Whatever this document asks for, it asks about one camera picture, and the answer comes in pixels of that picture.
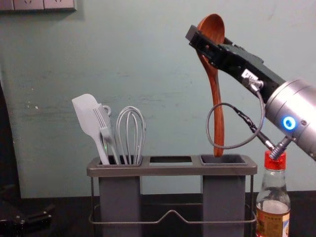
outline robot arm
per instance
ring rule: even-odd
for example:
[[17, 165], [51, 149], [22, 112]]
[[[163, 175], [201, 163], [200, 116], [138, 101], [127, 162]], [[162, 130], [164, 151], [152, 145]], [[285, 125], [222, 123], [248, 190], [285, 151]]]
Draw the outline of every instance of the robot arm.
[[285, 134], [285, 138], [271, 148], [272, 158], [277, 158], [293, 141], [316, 161], [316, 88], [301, 79], [283, 80], [268, 69], [261, 58], [227, 38], [224, 44], [215, 44], [195, 26], [190, 27], [186, 38], [213, 67], [234, 77], [254, 95], [251, 86], [260, 88], [265, 117]]

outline cable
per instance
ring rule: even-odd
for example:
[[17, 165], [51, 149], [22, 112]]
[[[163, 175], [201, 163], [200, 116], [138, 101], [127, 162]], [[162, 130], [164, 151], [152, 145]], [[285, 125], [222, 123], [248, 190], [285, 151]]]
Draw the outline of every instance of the cable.
[[[257, 130], [256, 125], [253, 123], [253, 121], [247, 116], [245, 115], [242, 111], [240, 111], [237, 108], [234, 108], [235, 112], [238, 114], [239, 117], [241, 117], [245, 123], [249, 126], [250, 130], [255, 133]], [[263, 133], [263, 132], [259, 132], [257, 137], [259, 138], [259, 140], [270, 150], [272, 151], [273, 148], [275, 147], [275, 145], [273, 144], [273, 142]]]
[[224, 150], [228, 150], [228, 149], [234, 149], [234, 148], [238, 148], [238, 147], [241, 147], [241, 146], [244, 146], [246, 145], [247, 143], [251, 142], [261, 131], [262, 127], [263, 127], [263, 122], [264, 122], [264, 118], [265, 118], [265, 108], [264, 108], [264, 102], [263, 102], [263, 98], [259, 92], [259, 90], [257, 90], [256, 92], [256, 95], [257, 97], [259, 98], [259, 101], [260, 101], [260, 107], [261, 107], [261, 119], [260, 119], [260, 124], [259, 124], [259, 127], [257, 128], [257, 130], [252, 134], [252, 136], [250, 136], [248, 139], [244, 140], [243, 142], [239, 143], [239, 144], [236, 144], [236, 145], [231, 145], [231, 146], [220, 146], [220, 145], [217, 145], [213, 142], [210, 134], [209, 134], [209, 120], [210, 120], [210, 117], [213, 113], [213, 111], [221, 106], [221, 105], [226, 105], [226, 106], [229, 106], [231, 107], [232, 109], [235, 108], [235, 106], [229, 104], [229, 103], [219, 103], [215, 106], [213, 106], [213, 108], [208, 112], [208, 115], [206, 117], [206, 135], [207, 135], [207, 138], [210, 142], [210, 144], [214, 147], [217, 147], [217, 148], [220, 148], [220, 149], [224, 149]]

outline wall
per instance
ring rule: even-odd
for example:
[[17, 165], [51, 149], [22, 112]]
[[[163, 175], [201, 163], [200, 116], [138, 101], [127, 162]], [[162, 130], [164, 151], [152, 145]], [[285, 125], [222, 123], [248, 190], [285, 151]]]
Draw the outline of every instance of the wall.
[[[97, 155], [78, 123], [71, 99], [94, 95], [115, 119], [138, 107], [148, 124], [145, 155], [211, 153], [204, 131], [212, 106], [209, 83], [185, 35], [210, 13], [220, 14], [226, 36], [291, 80], [315, 83], [316, 1], [79, 0], [76, 13], [0, 16], [0, 64], [10, 110], [23, 197], [89, 195], [86, 166]], [[220, 73], [223, 101], [259, 122], [258, 101]], [[226, 144], [250, 136], [224, 110]], [[270, 122], [263, 132], [283, 135]], [[265, 148], [257, 141], [226, 153], [253, 158], [260, 189]], [[316, 189], [316, 163], [288, 148], [289, 190]], [[199, 178], [143, 182], [145, 193], [198, 192]]]

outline spoon handle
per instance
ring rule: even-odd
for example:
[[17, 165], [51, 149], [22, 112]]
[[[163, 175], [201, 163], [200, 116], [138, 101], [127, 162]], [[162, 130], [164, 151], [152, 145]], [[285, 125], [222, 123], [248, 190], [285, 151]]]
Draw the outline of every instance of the spoon handle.
[[[203, 55], [198, 54], [198, 57], [200, 58], [200, 61], [202, 62], [208, 76], [208, 80], [212, 91], [213, 105], [217, 105], [222, 102], [218, 82], [218, 71], [208, 63], [207, 59]], [[224, 138], [224, 112], [223, 107], [219, 106], [214, 111], [214, 142], [217, 145], [223, 146]], [[223, 155], [224, 150], [214, 147], [213, 153], [215, 157], [220, 157]]]

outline utensil holder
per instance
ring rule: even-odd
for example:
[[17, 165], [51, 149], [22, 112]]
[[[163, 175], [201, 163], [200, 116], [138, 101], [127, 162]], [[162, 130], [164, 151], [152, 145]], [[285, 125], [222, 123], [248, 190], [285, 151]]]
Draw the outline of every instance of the utensil holder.
[[[188, 225], [201, 225], [203, 237], [243, 237], [244, 224], [256, 222], [253, 212], [256, 173], [257, 164], [242, 155], [146, 156], [139, 165], [102, 165], [95, 158], [87, 166], [93, 210], [89, 219], [93, 226], [102, 226], [103, 237], [141, 237], [142, 225], [158, 225], [169, 214], [177, 215]], [[155, 221], [141, 220], [140, 177], [176, 175], [202, 176], [202, 221], [188, 221], [175, 210]], [[249, 220], [245, 220], [244, 210], [247, 175], [251, 176]], [[95, 177], [99, 179], [101, 222], [94, 219]]]

